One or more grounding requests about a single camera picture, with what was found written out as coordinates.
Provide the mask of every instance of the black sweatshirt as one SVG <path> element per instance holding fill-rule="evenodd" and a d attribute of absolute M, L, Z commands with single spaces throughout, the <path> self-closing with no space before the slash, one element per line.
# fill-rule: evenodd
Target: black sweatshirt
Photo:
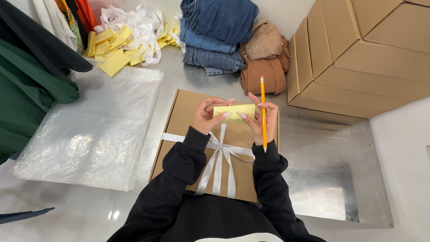
<path fill-rule="evenodd" d="M 281 176 L 288 162 L 274 141 L 267 144 L 267 153 L 262 146 L 252 147 L 261 209 L 225 197 L 184 194 L 206 165 L 209 138 L 189 128 L 184 142 L 177 142 L 163 159 L 164 171 L 142 190 L 126 223 L 108 242 L 324 241 L 310 235 L 296 218 Z"/>

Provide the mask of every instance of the clear plastic sheet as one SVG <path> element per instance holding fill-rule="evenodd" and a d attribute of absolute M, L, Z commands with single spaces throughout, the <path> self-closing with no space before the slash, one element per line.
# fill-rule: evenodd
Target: clear plastic sheet
<path fill-rule="evenodd" d="M 94 68 L 71 79 L 80 98 L 54 103 L 9 171 L 28 180 L 133 189 L 164 74 L 124 67 L 110 78 Z"/>

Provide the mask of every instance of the long white nail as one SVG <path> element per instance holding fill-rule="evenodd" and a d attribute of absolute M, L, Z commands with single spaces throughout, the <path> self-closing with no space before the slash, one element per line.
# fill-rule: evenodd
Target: long white nail
<path fill-rule="evenodd" d="M 246 118 L 246 115 L 245 115 L 244 113 L 242 113 L 242 112 L 237 112 L 237 113 L 239 113 L 239 115 L 240 115 L 240 117 L 241 117 L 242 119 L 245 119 L 245 118 Z"/>
<path fill-rule="evenodd" d="M 227 117 L 228 115 L 230 115 L 230 114 L 231 114 L 231 112 L 225 112 L 225 113 L 223 113 L 223 114 L 222 114 L 222 117 L 223 117 L 223 118 L 226 118 L 226 117 Z"/>

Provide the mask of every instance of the sleeve cuff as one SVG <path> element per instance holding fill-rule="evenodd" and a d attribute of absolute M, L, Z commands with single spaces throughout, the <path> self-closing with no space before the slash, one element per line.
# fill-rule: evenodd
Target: sleeve cuff
<path fill-rule="evenodd" d="M 252 153 L 255 155 L 255 162 L 258 164 L 272 164 L 281 160 L 275 141 L 267 144 L 267 151 L 264 152 L 263 146 L 252 145 Z"/>
<path fill-rule="evenodd" d="M 204 153 L 210 138 L 210 134 L 202 134 L 190 126 L 182 144 L 190 150 Z"/>

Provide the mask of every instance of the pencil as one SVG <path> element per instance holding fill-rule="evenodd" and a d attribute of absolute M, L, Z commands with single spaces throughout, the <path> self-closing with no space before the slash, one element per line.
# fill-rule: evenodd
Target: pencil
<path fill-rule="evenodd" d="M 261 102 L 265 102 L 263 76 L 260 76 L 260 87 L 261 87 Z M 263 119 L 263 149 L 264 149 L 264 152 L 266 153 L 266 150 L 267 150 L 266 108 L 261 109 L 261 118 Z"/>

